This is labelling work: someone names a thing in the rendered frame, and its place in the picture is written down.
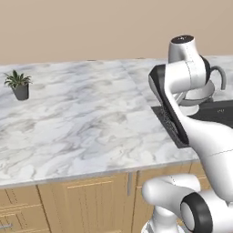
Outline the light wood drawer front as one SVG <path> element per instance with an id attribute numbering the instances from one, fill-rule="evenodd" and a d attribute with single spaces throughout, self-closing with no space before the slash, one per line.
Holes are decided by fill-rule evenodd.
<path id="1" fill-rule="evenodd" d="M 49 231 L 46 215 L 41 205 L 0 211 L 0 226 L 8 224 L 13 224 L 13 226 L 11 228 L 0 229 L 0 233 Z"/>
<path id="2" fill-rule="evenodd" d="M 31 206 L 40 203 L 35 186 L 0 189 L 0 208 Z"/>

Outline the light wood cupboard door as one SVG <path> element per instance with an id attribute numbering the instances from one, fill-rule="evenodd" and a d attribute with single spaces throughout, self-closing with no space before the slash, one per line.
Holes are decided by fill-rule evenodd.
<path id="1" fill-rule="evenodd" d="M 127 195 L 128 173 L 38 187 L 51 233 L 131 233 L 135 185 Z"/>
<path id="2" fill-rule="evenodd" d="M 153 207 L 149 205 L 142 197 L 141 188 L 143 183 L 153 177 L 188 173 L 190 171 L 190 167 L 190 164 L 175 165 L 162 168 L 152 168 L 137 172 L 137 186 L 135 193 L 134 214 L 131 233 L 140 233 L 142 227 L 151 218 L 153 213 Z"/>

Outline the dark sink basin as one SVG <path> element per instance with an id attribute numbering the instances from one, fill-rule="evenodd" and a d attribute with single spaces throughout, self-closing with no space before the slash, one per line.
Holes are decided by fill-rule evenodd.
<path id="1" fill-rule="evenodd" d="M 179 139 L 176 126 L 164 112 L 163 107 L 152 106 L 152 110 L 176 144 L 177 148 L 187 147 L 187 145 Z M 196 120 L 218 122 L 233 128 L 233 100 L 203 103 L 199 106 L 197 113 L 189 114 L 188 117 Z"/>

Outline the grey curved tap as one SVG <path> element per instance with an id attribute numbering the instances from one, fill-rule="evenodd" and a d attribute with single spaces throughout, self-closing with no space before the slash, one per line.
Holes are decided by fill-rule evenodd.
<path id="1" fill-rule="evenodd" d="M 210 74 L 217 70 L 219 73 L 220 73 L 220 76 L 221 76 L 221 90 L 225 90 L 226 89 L 226 85 L 227 85 L 227 76 L 226 76 L 226 73 L 225 71 L 223 70 L 222 67 L 220 66 L 212 66 L 210 68 Z"/>

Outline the green plant in grey pot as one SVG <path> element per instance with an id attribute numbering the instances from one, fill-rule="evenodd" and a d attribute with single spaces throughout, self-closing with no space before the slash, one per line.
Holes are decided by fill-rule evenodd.
<path id="1" fill-rule="evenodd" d="M 19 101 L 29 98 L 29 85 L 32 83 L 31 76 L 25 76 L 24 73 L 18 74 L 15 70 L 11 75 L 5 74 L 5 85 L 10 87 Z"/>

